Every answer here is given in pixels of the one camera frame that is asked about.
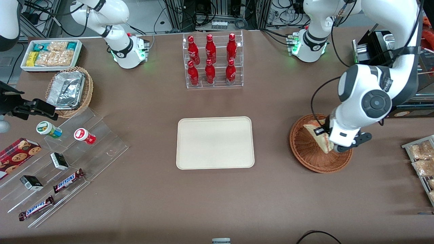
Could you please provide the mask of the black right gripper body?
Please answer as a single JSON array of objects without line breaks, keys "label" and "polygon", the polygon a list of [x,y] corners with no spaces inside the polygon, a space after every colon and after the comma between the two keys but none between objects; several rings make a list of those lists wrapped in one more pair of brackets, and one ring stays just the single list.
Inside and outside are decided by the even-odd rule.
[{"label": "black right gripper body", "polygon": [[19,107],[25,103],[21,97],[25,94],[23,91],[19,91],[12,86],[0,82],[0,114],[5,115],[12,112],[16,107]]}]

